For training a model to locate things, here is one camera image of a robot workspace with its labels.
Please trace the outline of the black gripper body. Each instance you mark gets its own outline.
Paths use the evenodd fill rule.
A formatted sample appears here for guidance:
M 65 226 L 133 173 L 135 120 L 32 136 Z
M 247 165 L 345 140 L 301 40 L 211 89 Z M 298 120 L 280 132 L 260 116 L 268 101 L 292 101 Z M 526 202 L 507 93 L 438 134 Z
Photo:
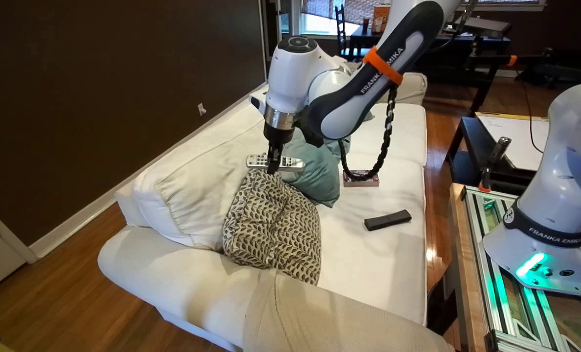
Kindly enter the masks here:
M 268 140 L 270 152 L 282 152 L 284 146 L 292 142 L 294 130 L 276 130 L 276 128 L 266 126 L 264 138 Z

